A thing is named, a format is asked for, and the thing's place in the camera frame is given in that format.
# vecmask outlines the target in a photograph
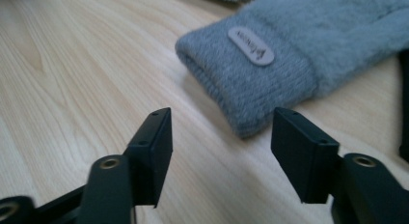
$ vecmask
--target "glove cuff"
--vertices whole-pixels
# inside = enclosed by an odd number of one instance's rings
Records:
[[[272,50],[273,62],[253,63],[229,38],[235,27],[245,27],[262,40]],[[251,38],[241,40],[254,47]],[[317,86],[309,59],[275,27],[250,13],[238,13],[186,34],[177,41],[176,51],[240,137],[269,125],[275,107],[291,107],[310,98]]]

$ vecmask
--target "gray label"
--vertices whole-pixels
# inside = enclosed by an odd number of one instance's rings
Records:
[[[273,62],[273,51],[250,29],[232,27],[228,35],[252,63],[266,66]]]

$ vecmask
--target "wood grain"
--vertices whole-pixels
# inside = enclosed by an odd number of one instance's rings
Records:
[[[175,151],[159,207],[140,223],[332,223],[302,205],[270,152],[271,128],[235,137],[178,60],[183,34],[234,14],[217,0],[0,0],[0,198],[37,206],[86,182],[94,161],[121,154],[151,111],[173,110]],[[385,60],[327,98],[295,107],[370,154],[409,189],[397,156],[400,74]]]

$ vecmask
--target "black object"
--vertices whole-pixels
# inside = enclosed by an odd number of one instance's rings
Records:
[[[334,197],[335,223],[409,223],[409,191],[364,154],[338,156],[339,143],[301,114],[274,112],[271,150],[303,203]]]
[[[402,71],[402,145],[399,155],[409,163],[409,49],[398,55]]]
[[[97,160],[84,186],[37,209],[29,197],[0,200],[0,224],[136,223],[135,206],[157,206],[172,151],[164,108],[145,119],[122,155]]]

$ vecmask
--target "table top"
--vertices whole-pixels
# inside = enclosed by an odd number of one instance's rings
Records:
[[[171,107],[174,153],[159,206],[140,223],[331,223],[303,205],[270,150],[271,127],[239,139],[179,61],[183,34],[234,14],[218,0],[0,0],[0,198],[43,205],[121,154],[154,110]],[[293,107],[381,160],[405,189],[395,57],[326,98]]]

